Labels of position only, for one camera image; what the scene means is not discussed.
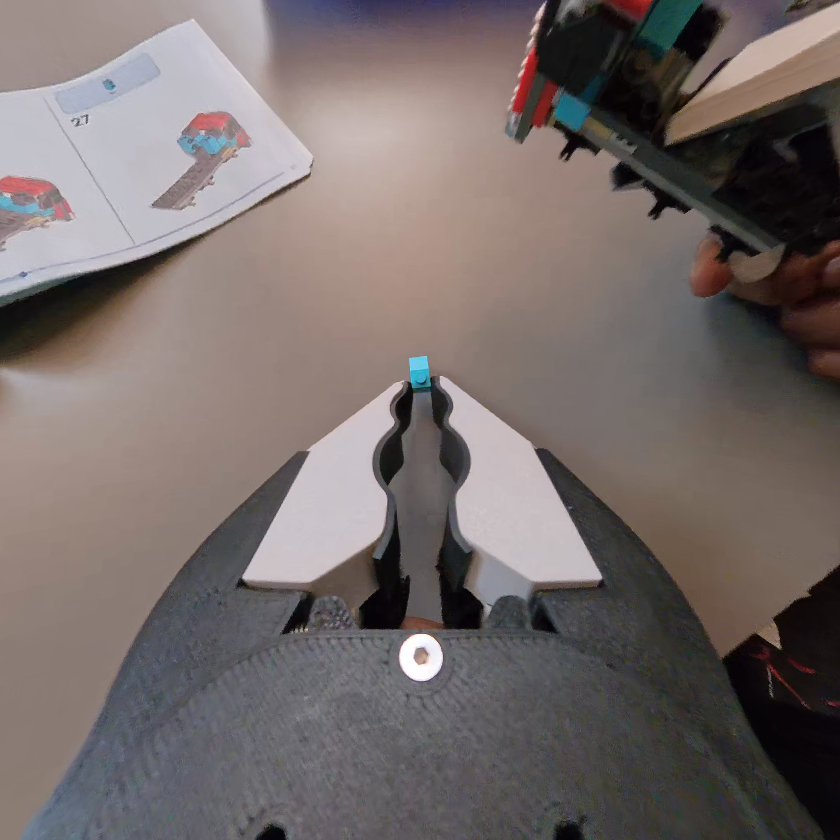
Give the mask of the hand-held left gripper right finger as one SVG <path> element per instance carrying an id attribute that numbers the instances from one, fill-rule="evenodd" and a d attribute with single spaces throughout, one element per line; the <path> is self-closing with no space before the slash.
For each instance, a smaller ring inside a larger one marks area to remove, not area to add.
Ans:
<path id="1" fill-rule="evenodd" d="M 497 601 L 603 577 L 534 445 L 445 376 L 432 383 L 440 463 L 454 483 L 438 555 L 446 622 Z"/>

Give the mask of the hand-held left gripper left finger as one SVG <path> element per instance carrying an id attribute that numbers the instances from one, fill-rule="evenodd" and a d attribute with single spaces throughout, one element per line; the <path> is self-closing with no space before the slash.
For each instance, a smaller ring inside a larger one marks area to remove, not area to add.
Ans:
<path id="1" fill-rule="evenodd" d="M 395 383 L 309 448 L 242 582 L 338 596 L 362 625 L 402 624 L 410 578 L 390 484 L 412 408 L 411 386 Z"/>

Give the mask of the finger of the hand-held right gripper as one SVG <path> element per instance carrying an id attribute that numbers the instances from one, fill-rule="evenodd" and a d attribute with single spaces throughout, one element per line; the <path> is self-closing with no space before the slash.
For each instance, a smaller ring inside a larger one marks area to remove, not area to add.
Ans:
<path id="1" fill-rule="evenodd" d="M 742 284 L 753 284 L 770 277 L 779 267 L 786 246 L 775 246 L 756 255 L 735 250 L 727 258 L 732 278 Z"/>
<path id="2" fill-rule="evenodd" d="M 839 24 L 794 23 L 747 45 L 668 121 L 665 145 L 838 79 Z"/>

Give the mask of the long black toy brick assembly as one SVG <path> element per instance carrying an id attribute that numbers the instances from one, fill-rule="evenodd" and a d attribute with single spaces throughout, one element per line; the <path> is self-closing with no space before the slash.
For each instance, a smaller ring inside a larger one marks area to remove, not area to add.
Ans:
<path id="1" fill-rule="evenodd" d="M 814 256 L 837 241 L 838 79 L 666 146 L 668 121 L 734 57 L 686 88 L 728 16 L 717 2 L 624 3 L 642 20 L 583 128 L 548 124 L 567 140 L 561 158 L 607 151 L 617 159 L 613 190 L 648 190 L 651 218 L 698 211 L 720 238 L 721 261 L 775 246 L 786 246 L 784 258 Z M 785 12 L 788 25 L 838 23 L 838 2 L 792 2 Z"/>

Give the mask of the red black toy brick build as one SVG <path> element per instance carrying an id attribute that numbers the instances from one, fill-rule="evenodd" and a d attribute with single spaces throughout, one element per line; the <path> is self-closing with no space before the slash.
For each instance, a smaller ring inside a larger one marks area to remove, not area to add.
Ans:
<path id="1" fill-rule="evenodd" d="M 591 103 L 642 20 L 624 2 L 543 2 L 507 110 L 507 136 L 522 142 L 552 124 L 561 90 Z"/>

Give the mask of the small teal toy plate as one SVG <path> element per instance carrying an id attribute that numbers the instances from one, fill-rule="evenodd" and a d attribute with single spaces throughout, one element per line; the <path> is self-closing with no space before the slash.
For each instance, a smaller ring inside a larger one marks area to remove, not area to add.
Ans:
<path id="1" fill-rule="evenodd" d="M 578 133 L 583 128 L 592 110 L 592 104 L 576 97 L 567 90 L 561 90 L 554 106 L 552 120 L 556 127 Z"/>

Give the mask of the instruction booklet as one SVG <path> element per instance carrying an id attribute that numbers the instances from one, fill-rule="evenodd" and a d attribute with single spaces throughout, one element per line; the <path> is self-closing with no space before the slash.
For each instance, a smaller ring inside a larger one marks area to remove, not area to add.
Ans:
<path id="1" fill-rule="evenodd" d="M 75 80 L 1 97 L 1 303 L 158 255 L 312 171 L 189 20 Z"/>

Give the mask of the grey desk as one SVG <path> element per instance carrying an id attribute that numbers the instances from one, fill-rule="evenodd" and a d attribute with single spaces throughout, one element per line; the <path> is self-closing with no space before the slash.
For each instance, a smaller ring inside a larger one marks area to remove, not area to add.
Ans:
<path id="1" fill-rule="evenodd" d="M 838 565 L 838 388 L 696 214 L 503 124 L 538 3 L 5 2 L 2 89 L 194 18 L 314 156 L 205 238 L 2 310 L 2 838 L 216 526 L 426 354 L 646 542 L 726 653 Z"/>

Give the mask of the person's right hand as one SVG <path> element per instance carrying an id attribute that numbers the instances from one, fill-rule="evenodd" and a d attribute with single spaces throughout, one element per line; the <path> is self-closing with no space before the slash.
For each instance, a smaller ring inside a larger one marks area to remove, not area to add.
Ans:
<path id="1" fill-rule="evenodd" d="M 839 382 L 839 243 L 813 257 L 793 254 L 762 280 L 735 279 L 718 259 L 721 242 L 709 234 L 700 242 L 689 283 L 698 298 L 726 293 L 769 309 L 783 333 L 805 352 L 809 372 Z"/>

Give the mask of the red printed garment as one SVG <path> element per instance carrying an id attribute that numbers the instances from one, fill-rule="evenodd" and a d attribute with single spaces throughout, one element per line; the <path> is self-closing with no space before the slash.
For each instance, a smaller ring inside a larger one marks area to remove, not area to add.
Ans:
<path id="1" fill-rule="evenodd" d="M 761 745 L 826 838 L 839 838 L 839 569 L 724 659 Z"/>

